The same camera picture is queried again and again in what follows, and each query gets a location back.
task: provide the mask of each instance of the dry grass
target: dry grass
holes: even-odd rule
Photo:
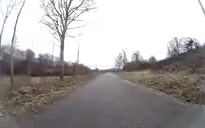
[[[93,75],[67,77],[63,81],[48,79],[28,84],[16,85],[9,91],[7,107],[15,115],[24,112],[35,114],[43,110],[43,106],[69,95],[77,86],[84,85]]]
[[[140,83],[172,95],[184,102],[199,103],[199,97],[204,95],[199,89],[199,79],[196,74],[179,73],[156,73],[152,71],[124,72],[120,77]]]

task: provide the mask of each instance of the treeline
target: treeline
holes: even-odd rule
[[[1,49],[1,73],[10,75],[10,46],[4,45]],[[48,76],[61,74],[59,58],[51,54],[35,55],[34,51],[14,49],[14,74],[30,76]],[[64,75],[86,74],[90,68],[83,64],[64,62]]]
[[[190,72],[196,72],[198,68],[205,66],[205,44],[200,45],[195,38],[175,37],[168,42],[167,51],[166,59],[160,61],[157,61],[154,56],[151,56],[148,60],[143,59],[139,51],[136,51],[132,55],[132,60],[127,63],[124,63],[127,58],[120,52],[116,57],[115,65],[116,68],[125,71],[152,69],[165,71],[190,70]]]

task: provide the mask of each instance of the sky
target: sky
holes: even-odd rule
[[[42,10],[40,0],[27,0],[17,30],[17,48],[31,48],[36,54],[52,53],[53,42],[48,29],[39,23]],[[81,17],[84,28],[74,30],[78,38],[65,42],[64,59],[75,61],[80,43],[80,63],[91,68],[112,68],[114,57],[127,49],[140,52],[144,59],[151,55],[164,59],[167,42],[173,37],[194,37],[205,42],[205,19],[197,0],[95,0],[95,12]],[[5,0],[0,3],[0,29],[5,11]],[[10,43],[14,11],[6,24],[3,43]],[[55,45],[54,55],[59,56]]]

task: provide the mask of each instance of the paved path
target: paved path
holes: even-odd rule
[[[205,107],[182,104],[107,73],[22,128],[205,128]]]

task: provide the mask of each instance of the distant tree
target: distant tree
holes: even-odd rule
[[[156,63],[156,58],[154,57],[154,56],[151,56],[150,58],[149,58],[149,60],[148,60],[148,62],[150,63],[150,64],[154,64],[154,63]]]
[[[30,49],[26,50],[27,74],[29,76],[31,76],[31,62],[34,59],[34,56],[35,56],[35,53],[32,50]]]
[[[185,52],[182,41],[178,37],[174,37],[168,42],[167,52],[168,56],[176,56]]]
[[[81,21],[79,17],[91,11],[94,2],[93,0],[42,0],[41,8],[44,16],[41,22],[47,26],[52,35],[60,42],[60,79],[64,76],[64,42],[66,37],[73,37],[67,35],[68,30],[74,30],[78,27],[71,27],[73,22]]]
[[[132,54],[132,62],[139,63],[140,61],[143,61],[143,57],[140,55],[139,51],[135,51]]]
[[[181,41],[183,42],[184,51],[190,51],[192,49],[198,49],[201,45],[199,41],[195,38],[186,37],[181,38]]]
[[[41,65],[47,65],[47,66],[53,65],[52,57],[50,54],[39,54],[37,60],[38,63]]]
[[[123,65],[126,65],[128,60],[127,60],[127,49],[122,49],[122,52],[123,52]]]
[[[124,66],[123,63],[123,55],[120,52],[119,55],[117,57],[115,57],[115,67],[121,69]]]

